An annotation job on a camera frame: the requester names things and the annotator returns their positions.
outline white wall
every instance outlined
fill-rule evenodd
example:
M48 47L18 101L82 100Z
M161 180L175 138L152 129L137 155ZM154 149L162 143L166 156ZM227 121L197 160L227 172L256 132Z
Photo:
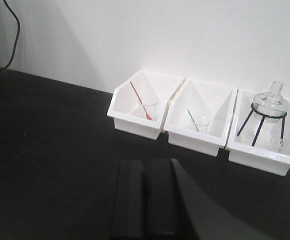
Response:
M11 69L106 92L140 68L290 97L290 0L9 0ZM0 66L16 22L0 0Z

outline plastic container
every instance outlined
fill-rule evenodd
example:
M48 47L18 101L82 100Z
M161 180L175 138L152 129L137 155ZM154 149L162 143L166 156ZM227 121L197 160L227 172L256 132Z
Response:
M217 156L226 145L236 95L235 87L188 79L170 103L164 126L168 142Z
M116 129L156 140L163 130L170 98L183 80L181 77L139 70L115 89L107 115L114 118ZM153 120L146 118L130 82Z
M244 129L237 136L244 120L251 111L251 103L257 92L240 89L233 116L227 149L229 161L263 170L269 173L285 176L290 168L290 144L279 150L282 120L276 123L264 122L259 132L255 146L251 146L260 120L253 115ZM290 98L287 116L285 118L284 139L290 136Z

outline black table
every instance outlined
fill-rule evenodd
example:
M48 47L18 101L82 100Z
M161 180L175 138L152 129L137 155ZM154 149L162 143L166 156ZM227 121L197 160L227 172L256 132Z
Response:
M0 74L0 240L108 239L117 159L176 158L208 197L269 239L290 240L286 177L114 129L112 95Z

